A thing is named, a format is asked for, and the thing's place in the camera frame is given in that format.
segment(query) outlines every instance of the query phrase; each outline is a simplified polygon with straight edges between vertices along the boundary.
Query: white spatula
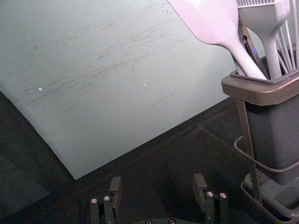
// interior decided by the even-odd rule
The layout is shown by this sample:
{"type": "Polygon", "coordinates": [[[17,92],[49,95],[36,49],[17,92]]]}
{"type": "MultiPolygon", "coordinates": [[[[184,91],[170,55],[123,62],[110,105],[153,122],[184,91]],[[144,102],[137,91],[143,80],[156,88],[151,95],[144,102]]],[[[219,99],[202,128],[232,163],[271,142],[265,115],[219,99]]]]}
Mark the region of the white spatula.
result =
{"type": "Polygon", "coordinates": [[[168,2],[200,41],[225,47],[247,76],[267,79],[239,40],[236,0],[168,0],[168,2]]]}

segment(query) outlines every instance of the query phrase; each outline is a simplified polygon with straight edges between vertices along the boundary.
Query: brush bristles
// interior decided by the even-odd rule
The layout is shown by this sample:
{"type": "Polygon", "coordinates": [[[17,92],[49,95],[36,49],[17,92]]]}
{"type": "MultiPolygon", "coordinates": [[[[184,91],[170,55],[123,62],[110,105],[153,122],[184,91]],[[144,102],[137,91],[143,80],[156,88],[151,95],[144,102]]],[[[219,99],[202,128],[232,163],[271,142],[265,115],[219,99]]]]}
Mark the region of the brush bristles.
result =
{"type": "Polygon", "coordinates": [[[238,7],[250,7],[267,4],[275,4],[280,0],[237,0],[238,7]]]}

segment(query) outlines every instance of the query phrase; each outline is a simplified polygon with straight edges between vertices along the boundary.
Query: gray utensil holder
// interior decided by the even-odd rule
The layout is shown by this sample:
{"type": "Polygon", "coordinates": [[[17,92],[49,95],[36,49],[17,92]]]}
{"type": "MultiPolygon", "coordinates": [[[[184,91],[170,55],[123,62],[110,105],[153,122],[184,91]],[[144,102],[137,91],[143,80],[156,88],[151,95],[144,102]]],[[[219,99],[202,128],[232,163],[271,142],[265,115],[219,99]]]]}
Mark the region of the gray utensil holder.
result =
{"type": "Polygon", "coordinates": [[[252,162],[280,185],[298,177],[299,70],[275,80],[239,76],[234,71],[221,83],[225,94],[245,102],[248,122],[241,125],[249,126],[252,162]]]}

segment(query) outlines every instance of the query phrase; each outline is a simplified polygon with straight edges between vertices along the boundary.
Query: utensil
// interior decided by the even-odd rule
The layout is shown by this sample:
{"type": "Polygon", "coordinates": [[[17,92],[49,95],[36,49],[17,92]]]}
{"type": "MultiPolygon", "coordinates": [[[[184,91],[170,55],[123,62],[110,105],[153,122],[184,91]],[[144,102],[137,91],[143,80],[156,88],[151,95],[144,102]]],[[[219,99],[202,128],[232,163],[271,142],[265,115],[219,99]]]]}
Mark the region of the utensil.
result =
{"type": "Polygon", "coordinates": [[[289,63],[288,63],[288,61],[286,59],[286,54],[285,54],[284,48],[282,46],[281,39],[279,38],[278,34],[276,34],[276,41],[277,41],[277,44],[278,44],[278,46],[280,48],[280,53],[282,55],[283,61],[285,62],[285,65],[286,65],[286,68],[287,68],[287,71],[288,71],[287,73],[289,73],[291,71],[291,68],[290,68],[289,63]]]}
{"type": "Polygon", "coordinates": [[[293,71],[293,66],[292,66],[292,63],[291,63],[289,50],[288,50],[288,47],[286,46],[286,43],[285,43],[285,37],[284,37],[284,33],[282,32],[282,28],[279,28],[278,36],[280,38],[280,41],[281,41],[282,47],[283,47],[283,49],[281,49],[281,50],[283,50],[285,52],[286,63],[289,65],[290,71],[293,71]]]}
{"type": "Polygon", "coordinates": [[[271,79],[281,77],[276,34],[290,12],[289,0],[237,0],[242,22],[263,43],[271,79]]]}
{"type": "Polygon", "coordinates": [[[281,58],[280,54],[278,54],[278,59],[279,59],[280,65],[281,65],[282,69],[284,70],[285,74],[288,74],[288,69],[286,68],[286,65],[285,65],[283,59],[281,58]]]}
{"type": "Polygon", "coordinates": [[[298,33],[298,13],[296,0],[292,0],[293,6],[293,16],[294,16],[294,25],[295,25],[295,36],[296,36],[296,67],[299,66],[299,33],[298,33]]]}
{"type": "Polygon", "coordinates": [[[242,23],[242,20],[240,18],[239,18],[239,39],[243,44],[244,48],[246,49],[247,53],[249,54],[249,56],[256,63],[256,65],[261,70],[261,72],[267,77],[266,70],[262,64],[260,57],[258,56],[256,47],[254,46],[254,43],[250,37],[248,29],[242,23]]]}
{"type": "Polygon", "coordinates": [[[288,20],[285,21],[285,31],[286,31],[286,36],[288,38],[288,44],[289,44],[289,49],[290,49],[290,54],[291,54],[293,70],[295,70],[296,69],[296,63],[295,63],[295,59],[294,59],[293,46],[292,46],[292,42],[291,42],[291,36],[290,36],[288,20]]]}
{"type": "Polygon", "coordinates": [[[238,62],[234,59],[233,57],[233,60],[234,60],[234,63],[235,63],[235,67],[237,69],[237,72],[238,72],[238,75],[240,76],[246,76],[245,72],[242,70],[242,68],[239,66],[238,62]]]}
{"type": "Polygon", "coordinates": [[[168,0],[191,32],[202,42],[225,47],[247,76],[266,79],[238,38],[235,0],[168,0]]]}

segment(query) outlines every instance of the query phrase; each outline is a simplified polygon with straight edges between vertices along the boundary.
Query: handle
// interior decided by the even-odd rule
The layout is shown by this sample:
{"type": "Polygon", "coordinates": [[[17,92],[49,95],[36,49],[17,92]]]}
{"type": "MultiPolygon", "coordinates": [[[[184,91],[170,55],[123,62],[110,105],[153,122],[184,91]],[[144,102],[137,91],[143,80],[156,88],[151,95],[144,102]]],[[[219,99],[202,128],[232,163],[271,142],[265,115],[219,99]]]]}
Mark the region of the handle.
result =
{"type": "Polygon", "coordinates": [[[258,66],[248,55],[238,38],[236,39],[235,43],[231,44],[230,46],[231,47],[228,47],[228,50],[238,62],[246,76],[267,80],[266,76],[260,71],[258,66]]]}
{"type": "Polygon", "coordinates": [[[245,74],[244,71],[241,69],[241,67],[239,66],[238,62],[236,62],[236,60],[234,59],[234,57],[233,57],[233,60],[234,60],[235,67],[236,67],[236,69],[237,69],[238,75],[239,75],[239,76],[246,76],[246,74],[245,74]]]}
{"type": "Polygon", "coordinates": [[[271,79],[276,79],[282,76],[278,52],[276,47],[276,38],[273,36],[272,38],[261,38],[263,42],[263,48],[266,53],[267,64],[269,68],[269,74],[271,79]]]}

